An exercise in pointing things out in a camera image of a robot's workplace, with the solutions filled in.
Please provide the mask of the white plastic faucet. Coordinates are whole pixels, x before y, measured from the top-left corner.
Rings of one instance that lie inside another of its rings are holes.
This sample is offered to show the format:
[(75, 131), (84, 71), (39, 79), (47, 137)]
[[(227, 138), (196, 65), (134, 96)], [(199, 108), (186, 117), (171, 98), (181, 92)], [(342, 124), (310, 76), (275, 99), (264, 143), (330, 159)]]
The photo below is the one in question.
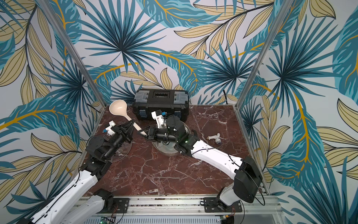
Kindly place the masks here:
[(217, 145), (221, 145), (221, 144), (222, 144), (222, 140), (221, 140), (221, 135), (220, 135), (220, 133), (217, 133), (216, 135), (208, 136), (207, 139), (208, 139), (209, 141), (210, 141), (210, 140), (214, 140)]

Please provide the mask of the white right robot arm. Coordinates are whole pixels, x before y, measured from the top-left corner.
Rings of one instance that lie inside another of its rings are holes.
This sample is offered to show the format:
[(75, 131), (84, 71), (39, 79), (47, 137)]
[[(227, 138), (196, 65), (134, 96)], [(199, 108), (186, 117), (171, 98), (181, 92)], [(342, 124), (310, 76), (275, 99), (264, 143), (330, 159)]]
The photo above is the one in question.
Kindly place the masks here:
[(208, 145), (194, 131), (187, 132), (185, 124), (174, 115), (167, 118), (159, 115), (155, 120), (155, 125), (144, 129), (137, 124), (134, 127), (147, 140), (173, 143), (174, 150), (181, 155), (204, 161), (233, 180), (233, 183), (224, 187), (217, 196), (219, 208), (224, 209), (239, 200), (247, 203), (256, 200), (263, 177), (252, 157), (236, 157)]

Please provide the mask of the stainless steel pot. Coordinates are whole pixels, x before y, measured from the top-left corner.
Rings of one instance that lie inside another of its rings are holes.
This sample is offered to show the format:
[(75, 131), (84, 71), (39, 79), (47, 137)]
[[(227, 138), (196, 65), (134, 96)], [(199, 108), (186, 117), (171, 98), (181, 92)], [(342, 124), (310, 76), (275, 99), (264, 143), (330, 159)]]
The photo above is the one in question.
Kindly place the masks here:
[(180, 140), (183, 140), (184, 137), (188, 137), (191, 134), (188, 126), (178, 119), (177, 117), (170, 117), (165, 120), (166, 127), (169, 132), (169, 142), (157, 142), (152, 141), (154, 147), (161, 152), (162, 154), (168, 156), (178, 155), (180, 153), (179, 149), (176, 149), (177, 143)]

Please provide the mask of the aluminium left corner post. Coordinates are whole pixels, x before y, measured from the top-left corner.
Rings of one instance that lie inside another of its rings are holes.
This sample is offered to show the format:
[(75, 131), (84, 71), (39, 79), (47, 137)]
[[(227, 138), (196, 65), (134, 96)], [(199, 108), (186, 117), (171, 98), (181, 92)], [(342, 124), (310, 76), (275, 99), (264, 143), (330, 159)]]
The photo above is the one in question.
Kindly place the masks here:
[(60, 19), (56, 16), (54, 9), (51, 7), (49, 1), (39, 0), (37, 1), (39, 7), (44, 11), (44, 14), (47, 16), (50, 24), (52, 25), (53, 29), (61, 38), (64, 47), (67, 49), (69, 55), (71, 56), (72, 60), (77, 65), (78, 69), (80, 70), (81, 74), (84, 76), (85, 80), (88, 83), (88, 86), (92, 89), (96, 99), (100, 102), (102, 107), (106, 107), (106, 102), (103, 100), (103, 97), (99, 90), (97, 89), (93, 79), (91, 78), (85, 64), (83, 63), (80, 55), (76, 51), (70, 37), (68, 36), (67, 32), (61, 25)]

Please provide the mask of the aluminium right corner post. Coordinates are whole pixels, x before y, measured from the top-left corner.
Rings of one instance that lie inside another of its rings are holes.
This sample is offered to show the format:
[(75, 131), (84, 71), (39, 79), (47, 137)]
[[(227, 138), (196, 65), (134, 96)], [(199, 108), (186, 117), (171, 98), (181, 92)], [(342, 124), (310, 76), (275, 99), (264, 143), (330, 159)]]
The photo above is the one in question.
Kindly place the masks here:
[(275, 20), (273, 21), (273, 27), (271, 28), (270, 32), (267, 35), (267, 38), (265, 39), (265, 42), (263, 43), (261, 51), (258, 54), (258, 57), (255, 61), (255, 64), (254, 64), (252, 70), (251, 70), (251, 73), (248, 76), (245, 86), (244, 86), (244, 88), (241, 92), (241, 95), (237, 101), (237, 104), (235, 106), (237, 111), (239, 111), (240, 108), (242, 107), (245, 97), (248, 94), (248, 92), (250, 91), (250, 87), (255, 79), (255, 76), (256, 76), (258, 70), (259, 70), (259, 67), (260, 67), (266, 53), (269, 51), (276, 35), (278, 34), (280, 26), (284, 22), (286, 14), (289, 12), (289, 9), (290, 9), (292, 3), (293, 3), (293, 0), (283, 1), (277, 16), (275, 17)]

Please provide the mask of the beige plastic ladle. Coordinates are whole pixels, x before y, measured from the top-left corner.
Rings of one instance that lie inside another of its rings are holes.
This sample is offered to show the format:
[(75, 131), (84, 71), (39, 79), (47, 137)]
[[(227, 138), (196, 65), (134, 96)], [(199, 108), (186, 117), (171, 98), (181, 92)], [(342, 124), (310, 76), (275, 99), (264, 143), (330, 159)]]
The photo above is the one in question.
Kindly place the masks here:
[(124, 100), (116, 100), (113, 101), (109, 106), (109, 111), (112, 115), (122, 116), (126, 118), (128, 121), (132, 120), (127, 114), (127, 103)]

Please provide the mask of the glass pot lid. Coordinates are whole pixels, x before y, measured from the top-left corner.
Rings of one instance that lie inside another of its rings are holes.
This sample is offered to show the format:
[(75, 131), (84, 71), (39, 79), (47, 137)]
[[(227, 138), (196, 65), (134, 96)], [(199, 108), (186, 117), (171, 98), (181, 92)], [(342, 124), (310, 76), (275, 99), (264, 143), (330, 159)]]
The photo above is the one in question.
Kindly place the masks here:
[(121, 146), (109, 146), (106, 157), (110, 162), (115, 163), (123, 160), (130, 152), (132, 143), (124, 142)]

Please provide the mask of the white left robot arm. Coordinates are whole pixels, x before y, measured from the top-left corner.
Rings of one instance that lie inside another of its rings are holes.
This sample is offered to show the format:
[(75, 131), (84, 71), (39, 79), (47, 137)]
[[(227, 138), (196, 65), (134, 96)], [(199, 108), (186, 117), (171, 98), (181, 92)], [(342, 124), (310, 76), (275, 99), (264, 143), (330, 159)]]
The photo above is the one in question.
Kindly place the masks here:
[(76, 177), (51, 202), (30, 217), (22, 217), (18, 223), (81, 224), (103, 209), (110, 210), (113, 206), (113, 194), (103, 189), (74, 211), (72, 208), (106, 174), (117, 150), (125, 142), (132, 142), (135, 128), (137, 124), (134, 120), (121, 125), (111, 121), (105, 134), (92, 136), (85, 148), (89, 154), (88, 160), (80, 167)]

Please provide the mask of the aluminium corner post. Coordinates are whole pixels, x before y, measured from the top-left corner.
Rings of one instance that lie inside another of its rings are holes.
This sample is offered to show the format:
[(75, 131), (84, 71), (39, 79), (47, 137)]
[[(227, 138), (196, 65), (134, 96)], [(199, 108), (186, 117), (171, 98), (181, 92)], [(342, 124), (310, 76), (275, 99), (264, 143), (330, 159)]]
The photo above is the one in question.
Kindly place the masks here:
[(93, 79), (91, 78), (85, 64), (83, 63), (80, 55), (76, 51), (70, 37), (68, 36), (67, 32), (61, 25), (60, 19), (56, 16), (54, 9), (51, 7), (49, 1), (39, 0), (37, 1), (39, 7), (44, 11), (44, 14), (47, 16), (50, 24), (52, 25), (53, 29), (61, 38), (64, 47), (67, 49), (69, 55), (71, 56), (72, 60), (77, 65), (78, 69), (80, 70), (81, 74), (84, 76), (85, 80), (88, 83), (88, 86), (92, 89), (96, 99), (100, 102), (102, 107), (106, 107), (106, 102), (103, 100), (103, 97), (99, 90), (97, 89)]
[(248, 92), (250, 91), (250, 87), (255, 79), (255, 76), (256, 76), (258, 70), (259, 70), (259, 67), (260, 67), (266, 53), (269, 51), (276, 35), (278, 34), (280, 26), (284, 22), (286, 14), (289, 12), (289, 9), (290, 9), (292, 3), (293, 3), (293, 0), (283, 1), (277, 16), (275, 17), (275, 20), (273, 21), (273, 27), (271, 28), (270, 32), (267, 35), (267, 38), (265, 39), (265, 42), (263, 43), (261, 51), (258, 54), (258, 57), (255, 61), (255, 64), (254, 64), (252, 70), (251, 70), (251, 73), (248, 76), (245, 86), (244, 86), (244, 88), (241, 92), (241, 95), (237, 101), (237, 104), (235, 106), (237, 111), (239, 111), (240, 108), (242, 107), (245, 97), (248, 94)]

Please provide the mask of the black plastic toolbox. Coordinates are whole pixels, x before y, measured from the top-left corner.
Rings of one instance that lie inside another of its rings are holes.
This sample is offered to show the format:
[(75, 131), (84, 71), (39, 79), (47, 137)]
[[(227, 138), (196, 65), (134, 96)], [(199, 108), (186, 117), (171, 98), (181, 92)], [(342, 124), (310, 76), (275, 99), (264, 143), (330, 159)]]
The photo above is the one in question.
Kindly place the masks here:
[(189, 96), (185, 90), (138, 90), (132, 111), (138, 120), (151, 120), (152, 112), (161, 110), (167, 116), (175, 115), (186, 122), (189, 116)]

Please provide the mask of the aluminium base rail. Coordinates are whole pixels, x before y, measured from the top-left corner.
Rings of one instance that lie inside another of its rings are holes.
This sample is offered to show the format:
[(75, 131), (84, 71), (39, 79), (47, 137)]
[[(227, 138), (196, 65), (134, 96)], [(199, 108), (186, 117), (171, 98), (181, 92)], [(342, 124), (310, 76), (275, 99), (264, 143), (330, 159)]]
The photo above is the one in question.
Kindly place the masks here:
[(286, 224), (283, 208), (275, 196), (260, 202), (242, 200), (221, 211), (215, 195), (165, 195), (115, 197), (115, 212), (90, 215), (84, 224)]

